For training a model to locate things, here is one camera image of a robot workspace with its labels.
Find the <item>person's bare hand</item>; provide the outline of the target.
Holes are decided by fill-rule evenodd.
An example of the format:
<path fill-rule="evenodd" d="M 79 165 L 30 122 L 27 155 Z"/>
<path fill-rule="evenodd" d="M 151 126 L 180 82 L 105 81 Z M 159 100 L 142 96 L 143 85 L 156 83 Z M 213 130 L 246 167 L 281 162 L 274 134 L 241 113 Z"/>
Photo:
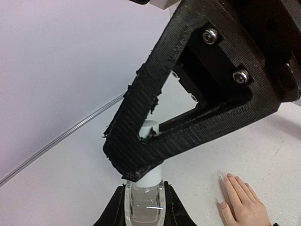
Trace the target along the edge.
<path fill-rule="evenodd" d="M 220 203 L 227 226 L 271 225 L 265 205 L 248 183 L 230 173 L 223 177 L 223 182 L 230 201 Z"/>

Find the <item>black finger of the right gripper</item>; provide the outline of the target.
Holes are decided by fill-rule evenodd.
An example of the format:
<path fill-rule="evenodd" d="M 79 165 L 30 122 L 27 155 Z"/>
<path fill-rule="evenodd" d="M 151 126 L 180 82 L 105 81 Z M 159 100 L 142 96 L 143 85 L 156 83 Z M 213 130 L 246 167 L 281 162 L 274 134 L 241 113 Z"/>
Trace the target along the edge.
<path fill-rule="evenodd" d="M 197 105 L 142 138 L 172 72 Z M 300 97 L 300 1 L 182 0 L 124 94 L 103 151 L 124 179 L 136 182 L 164 160 Z"/>

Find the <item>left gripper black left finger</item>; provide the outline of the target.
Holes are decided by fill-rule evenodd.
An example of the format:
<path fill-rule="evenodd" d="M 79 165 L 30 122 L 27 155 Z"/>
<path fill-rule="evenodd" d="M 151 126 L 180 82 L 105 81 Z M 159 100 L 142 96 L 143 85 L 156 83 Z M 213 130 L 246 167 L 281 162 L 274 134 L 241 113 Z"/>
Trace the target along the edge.
<path fill-rule="evenodd" d="M 124 226 L 125 186 L 118 186 L 99 219 L 93 226 Z"/>

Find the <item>clear nail polish bottle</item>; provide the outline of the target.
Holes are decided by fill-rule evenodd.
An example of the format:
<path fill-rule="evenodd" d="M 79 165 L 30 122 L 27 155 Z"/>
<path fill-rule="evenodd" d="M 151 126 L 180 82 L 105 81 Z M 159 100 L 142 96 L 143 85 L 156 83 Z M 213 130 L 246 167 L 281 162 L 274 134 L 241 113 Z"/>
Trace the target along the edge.
<path fill-rule="evenodd" d="M 125 186 L 125 223 L 127 226 L 162 226 L 166 216 L 164 182 L 140 188 L 131 181 Z"/>

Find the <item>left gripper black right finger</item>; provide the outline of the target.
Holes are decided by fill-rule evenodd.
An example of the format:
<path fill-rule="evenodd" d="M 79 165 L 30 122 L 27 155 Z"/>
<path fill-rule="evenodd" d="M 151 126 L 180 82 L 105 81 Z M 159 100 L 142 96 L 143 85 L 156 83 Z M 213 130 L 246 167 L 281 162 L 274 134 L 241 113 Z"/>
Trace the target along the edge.
<path fill-rule="evenodd" d="M 195 226 L 174 188 L 167 181 L 164 182 L 166 197 L 165 226 Z"/>

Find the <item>white nail polish cap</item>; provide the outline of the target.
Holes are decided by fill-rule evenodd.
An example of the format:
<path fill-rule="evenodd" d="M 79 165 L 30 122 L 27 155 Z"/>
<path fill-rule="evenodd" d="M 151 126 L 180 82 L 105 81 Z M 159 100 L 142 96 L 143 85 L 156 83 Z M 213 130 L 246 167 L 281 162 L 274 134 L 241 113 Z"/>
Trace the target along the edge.
<path fill-rule="evenodd" d="M 148 135 L 159 135 L 159 123 L 154 120 L 146 120 L 139 131 L 139 137 L 146 138 Z M 158 165 L 145 174 L 135 185 L 139 188 L 157 186 L 162 180 L 162 168 Z"/>

